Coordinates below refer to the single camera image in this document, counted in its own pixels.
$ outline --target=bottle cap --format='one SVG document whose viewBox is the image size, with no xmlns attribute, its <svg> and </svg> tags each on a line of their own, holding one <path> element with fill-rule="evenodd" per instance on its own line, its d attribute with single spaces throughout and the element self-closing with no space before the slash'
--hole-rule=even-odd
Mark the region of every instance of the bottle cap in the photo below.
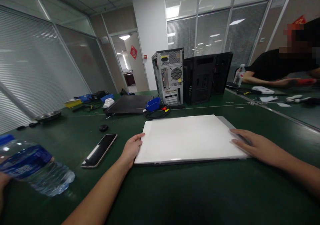
<svg viewBox="0 0 320 225">
<path fill-rule="evenodd" d="M 9 142 L 11 142 L 12 140 L 14 140 L 14 136 L 12 136 L 12 135 L 10 135 L 10 134 L 0 136 L 0 146 L 9 143 Z"/>
</svg>

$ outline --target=computer mouse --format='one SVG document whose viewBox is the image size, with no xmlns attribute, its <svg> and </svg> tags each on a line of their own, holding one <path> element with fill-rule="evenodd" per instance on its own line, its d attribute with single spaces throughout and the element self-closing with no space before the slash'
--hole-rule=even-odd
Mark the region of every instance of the computer mouse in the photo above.
<svg viewBox="0 0 320 225">
<path fill-rule="evenodd" d="M 99 131 L 105 132 L 106 130 L 108 130 L 108 128 L 109 128 L 108 125 L 103 124 L 99 127 Z"/>
</svg>

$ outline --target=computer tower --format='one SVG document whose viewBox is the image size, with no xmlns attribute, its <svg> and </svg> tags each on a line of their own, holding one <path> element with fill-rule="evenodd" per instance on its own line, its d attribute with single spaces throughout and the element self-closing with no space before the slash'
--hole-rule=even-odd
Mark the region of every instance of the computer tower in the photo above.
<svg viewBox="0 0 320 225">
<path fill-rule="evenodd" d="M 226 82 L 228 79 L 228 74 L 231 66 L 233 53 L 225 52 L 221 54 L 217 54 L 214 74 L 213 74 L 213 82 L 211 87 L 211 94 L 223 94 L 224 88 L 226 86 Z"/>
<path fill-rule="evenodd" d="M 183 48 L 157 51 L 152 66 L 158 95 L 164 104 L 183 104 Z"/>
<path fill-rule="evenodd" d="M 223 94 L 232 53 L 187 58 L 183 63 L 184 99 L 191 105 L 210 100 L 211 94 Z"/>
</svg>

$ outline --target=red decoration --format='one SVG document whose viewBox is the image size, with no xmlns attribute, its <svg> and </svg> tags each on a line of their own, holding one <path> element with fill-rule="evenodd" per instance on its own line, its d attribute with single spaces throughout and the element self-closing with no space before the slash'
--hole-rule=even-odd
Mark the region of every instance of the red decoration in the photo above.
<svg viewBox="0 0 320 225">
<path fill-rule="evenodd" d="M 304 18 L 304 15 L 300 16 L 293 24 L 305 24 L 307 23 L 306 19 Z"/>
<path fill-rule="evenodd" d="M 132 57 L 133 57 L 134 59 L 137 58 L 137 49 L 134 48 L 134 46 L 131 46 L 130 54 L 132 55 Z"/>
</svg>

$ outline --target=black t-shirt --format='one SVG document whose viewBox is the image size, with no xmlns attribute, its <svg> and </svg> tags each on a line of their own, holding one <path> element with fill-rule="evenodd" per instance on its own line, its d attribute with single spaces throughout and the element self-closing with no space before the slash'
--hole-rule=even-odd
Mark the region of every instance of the black t-shirt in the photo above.
<svg viewBox="0 0 320 225">
<path fill-rule="evenodd" d="M 289 53 L 281 53 L 279 49 L 262 53 L 246 71 L 253 71 L 253 77 L 261 80 L 278 80 L 290 73 L 314 70 L 319 67 L 312 54 L 294 54 L 295 58 L 282 58 Z"/>
</svg>

